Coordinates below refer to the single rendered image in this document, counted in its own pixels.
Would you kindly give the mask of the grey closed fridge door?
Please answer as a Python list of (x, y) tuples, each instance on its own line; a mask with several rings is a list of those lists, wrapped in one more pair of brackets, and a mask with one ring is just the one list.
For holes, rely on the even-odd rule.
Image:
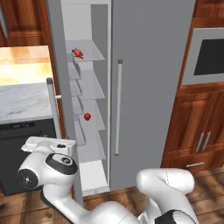
[[(110, 188), (158, 168), (165, 147), (195, 0), (113, 0)], [(119, 155), (118, 60), (122, 60)]]

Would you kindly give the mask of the white fridge shelf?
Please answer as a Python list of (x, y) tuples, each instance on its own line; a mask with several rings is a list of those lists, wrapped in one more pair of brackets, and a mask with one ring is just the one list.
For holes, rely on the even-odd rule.
[(102, 141), (98, 131), (89, 131), (77, 140), (79, 161), (81, 163), (105, 159)]
[(91, 118), (87, 121), (84, 115), (79, 115), (81, 127), (85, 131), (104, 130), (105, 126), (96, 100), (83, 101), (82, 105), (84, 113), (89, 113)]
[[(72, 53), (74, 48), (80, 49), (83, 53), (82, 59), (76, 58)], [(68, 62), (87, 62), (104, 60), (102, 53), (99, 51), (95, 42), (92, 39), (84, 40), (67, 40), (66, 41), (66, 56)]]
[(82, 70), (78, 80), (82, 100), (97, 100), (105, 97), (101, 85), (93, 70)]

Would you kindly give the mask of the brown wooden wall cupboard door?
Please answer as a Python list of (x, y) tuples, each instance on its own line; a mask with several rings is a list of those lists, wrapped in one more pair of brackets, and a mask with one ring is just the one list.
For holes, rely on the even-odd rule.
[(48, 46), (46, 0), (0, 0), (8, 38), (0, 25), (0, 47)]

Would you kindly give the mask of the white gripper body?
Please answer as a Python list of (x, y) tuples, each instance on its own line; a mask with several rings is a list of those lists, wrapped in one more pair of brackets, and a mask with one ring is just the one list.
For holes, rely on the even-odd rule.
[(49, 142), (49, 147), (58, 153), (71, 153), (76, 145), (75, 140), (58, 139), (42, 136), (30, 136), (21, 147), (22, 151), (32, 152), (39, 143)]

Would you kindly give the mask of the white fridge bottom drawer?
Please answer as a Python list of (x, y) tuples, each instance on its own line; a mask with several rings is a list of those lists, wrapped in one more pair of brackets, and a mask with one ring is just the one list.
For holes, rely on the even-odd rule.
[(80, 181), (83, 197), (109, 191), (101, 160), (80, 164)]

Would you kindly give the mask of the grey built-in oven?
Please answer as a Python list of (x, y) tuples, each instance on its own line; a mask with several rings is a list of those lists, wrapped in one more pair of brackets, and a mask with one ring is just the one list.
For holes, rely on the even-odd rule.
[(182, 84), (211, 82), (224, 82), (224, 28), (195, 28)]

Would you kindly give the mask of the black dishwasher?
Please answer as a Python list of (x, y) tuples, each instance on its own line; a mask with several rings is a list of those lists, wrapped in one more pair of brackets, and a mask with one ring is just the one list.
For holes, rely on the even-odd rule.
[(0, 124), (0, 189), (4, 196), (30, 191), (18, 181), (18, 169), (29, 155), (21, 147), (29, 137), (55, 138), (53, 119)]

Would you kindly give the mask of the brown wooden drawer front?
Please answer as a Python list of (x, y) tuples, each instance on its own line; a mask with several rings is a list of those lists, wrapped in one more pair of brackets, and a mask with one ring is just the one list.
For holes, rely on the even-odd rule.
[[(205, 162), (203, 165), (186, 168), (186, 165)], [(224, 150), (215, 150), (209, 152), (197, 153), (185, 157), (175, 157), (163, 159), (162, 168), (179, 168), (188, 170), (191, 173), (220, 168), (224, 165)]]

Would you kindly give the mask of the grey open fridge door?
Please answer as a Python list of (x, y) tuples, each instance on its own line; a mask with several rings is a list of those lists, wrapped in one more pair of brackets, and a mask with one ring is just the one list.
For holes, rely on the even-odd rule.
[(57, 85), (61, 95), (61, 109), (66, 139), (75, 140), (74, 112), (67, 65), (67, 49), (60, 0), (46, 0), (49, 28), (51, 32)]

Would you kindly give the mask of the brown wooden cupboard above oven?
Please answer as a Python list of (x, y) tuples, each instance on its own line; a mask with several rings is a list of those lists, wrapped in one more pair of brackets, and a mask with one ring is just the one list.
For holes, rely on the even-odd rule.
[(196, 0), (192, 28), (224, 28), (224, 0)]

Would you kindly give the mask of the white fridge interior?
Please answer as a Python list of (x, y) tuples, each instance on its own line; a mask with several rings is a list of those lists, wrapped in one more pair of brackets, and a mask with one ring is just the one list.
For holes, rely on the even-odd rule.
[(61, 0), (65, 41), (92, 39), (104, 57), (104, 60), (87, 62), (67, 62), (73, 104), (76, 141), (85, 135), (79, 115), (84, 115), (81, 88), (78, 80), (82, 70), (93, 70), (105, 95), (97, 99), (105, 129), (99, 132), (105, 159), (102, 165), (109, 187), (110, 153), (110, 58), (111, 58), (111, 0)]

